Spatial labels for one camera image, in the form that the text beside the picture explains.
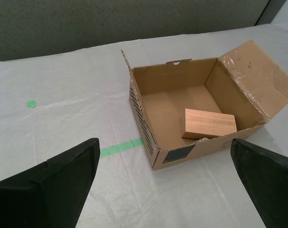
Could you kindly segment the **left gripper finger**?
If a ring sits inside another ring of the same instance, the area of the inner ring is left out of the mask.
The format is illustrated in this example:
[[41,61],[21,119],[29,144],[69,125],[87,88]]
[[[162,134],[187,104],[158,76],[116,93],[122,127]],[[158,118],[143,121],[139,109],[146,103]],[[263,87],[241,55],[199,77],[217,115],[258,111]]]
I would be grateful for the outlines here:
[[74,228],[96,175],[99,139],[0,181],[0,228]]
[[267,228],[288,228],[288,157],[233,139],[231,158]]

